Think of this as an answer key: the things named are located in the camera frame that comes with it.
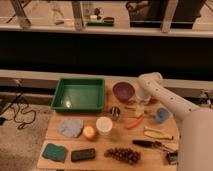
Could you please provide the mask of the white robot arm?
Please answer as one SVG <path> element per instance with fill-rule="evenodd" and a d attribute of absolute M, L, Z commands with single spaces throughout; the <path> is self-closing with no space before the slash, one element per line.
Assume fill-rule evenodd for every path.
<path fill-rule="evenodd" d="M 138 77 L 139 97 L 159 100 L 176 118 L 180 129 L 177 171 L 213 171 L 213 109 L 202 108 L 161 85 L 159 72 Z"/>

